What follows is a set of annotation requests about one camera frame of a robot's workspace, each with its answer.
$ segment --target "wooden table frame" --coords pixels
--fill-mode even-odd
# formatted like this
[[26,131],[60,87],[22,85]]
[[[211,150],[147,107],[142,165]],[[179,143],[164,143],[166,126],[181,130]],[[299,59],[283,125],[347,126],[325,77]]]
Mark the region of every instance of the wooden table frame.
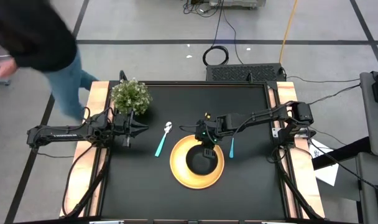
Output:
[[[105,109],[106,100],[108,98],[108,89],[109,82],[94,82],[90,91],[90,96],[88,98],[87,107],[91,110],[91,114],[100,113]],[[292,82],[277,82],[277,92],[279,93],[279,101],[281,104],[293,100],[297,101],[297,96],[295,94],[294,84]],[[273,89],[269,88],[269,99],[271,107],[276,105]],[[275,122],[274,126],[279,127],[279,122]],[[295,139],[296,147],[290,150],[290,156],[285,157],[282,161],[285,170],[289,172],[288,163],[293,167],[293,175],[295,177],[295,182],[298,190],[304,196],[306,201],[314,209],[314,211],[319,214],[321,217],[325,216],[323,211],[323,206],[321,204],[321,199],[319,195],[318,185],[316,183],[315,172],[313,170],[312,158],[311,156],[304,152],[303,150],[309,151],[308,143],[306,139],[296,138]],[[74,160],[83,153],[86,149],[91,146],[88,142],[78,142]],[[102,149],[100,156],[96,156],[96,148],[90,149],[73,168],[69,180],[69,188],[67,190],[67,195],[65,198],[65,208],[66,211],[71,211],[74,206],[80,201],[83,194],[89,187],[90,180],[93,175],[94,165],[98,163],[98,172],[104,162],[104,155],[106,154],[106,149]],[[98,185],[95,193],[91,199],[90,209],[87,211],[89,216],[95,216],[98,214],[98,205],[99,205],[99,196],[101,194],[100,185]],[[288,204],[288,215],[290,218],[300,218],[302,215],[304,218],[307,218],[305,212],[297,212],[296,202],[294,200],[293,194],[290,189],[285,185],[285,193]]]

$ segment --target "black jacket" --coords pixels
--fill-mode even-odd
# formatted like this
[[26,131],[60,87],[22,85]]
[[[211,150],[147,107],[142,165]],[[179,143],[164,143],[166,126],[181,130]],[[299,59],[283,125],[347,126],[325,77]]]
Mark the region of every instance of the black jacket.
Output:
[[19,67],[54,72],[77,53],[74,36],[46,0],[0,0],[0,44]]

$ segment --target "yellow plate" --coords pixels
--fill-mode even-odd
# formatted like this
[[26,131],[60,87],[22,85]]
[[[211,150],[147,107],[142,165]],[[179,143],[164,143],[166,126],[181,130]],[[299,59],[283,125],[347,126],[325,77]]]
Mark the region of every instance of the yellow plate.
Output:
[[171,151],[170,167],[172,174],[182,185],[191,189],[204,189],[213,185],[221,177],[224,170],[224,155],[218,145],[214,147],[218,164],[212,173],[198,175],[189,169],[186,161],[188,151],[193,146],[200,144],[201,142],[197,141],[194,135],[190,135],[176,143]]

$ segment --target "person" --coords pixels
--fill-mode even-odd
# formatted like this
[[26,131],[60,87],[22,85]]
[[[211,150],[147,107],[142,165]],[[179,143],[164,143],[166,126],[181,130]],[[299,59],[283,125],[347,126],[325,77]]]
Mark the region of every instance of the person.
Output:
[[61,111],[83,119],[78,90],[90,90],[97,79],[82,69],[75,38],[48,1],[0,0],[0,45],[11,55],[0,63],[0,78],[18,68],[38,70]]

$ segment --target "hand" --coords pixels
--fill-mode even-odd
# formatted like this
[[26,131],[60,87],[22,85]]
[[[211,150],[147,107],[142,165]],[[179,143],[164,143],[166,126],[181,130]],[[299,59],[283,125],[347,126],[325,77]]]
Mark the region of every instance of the hand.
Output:
[[0,62],[0,78],[8,78],[13,75],[17,70],[15,59],[10,58]]

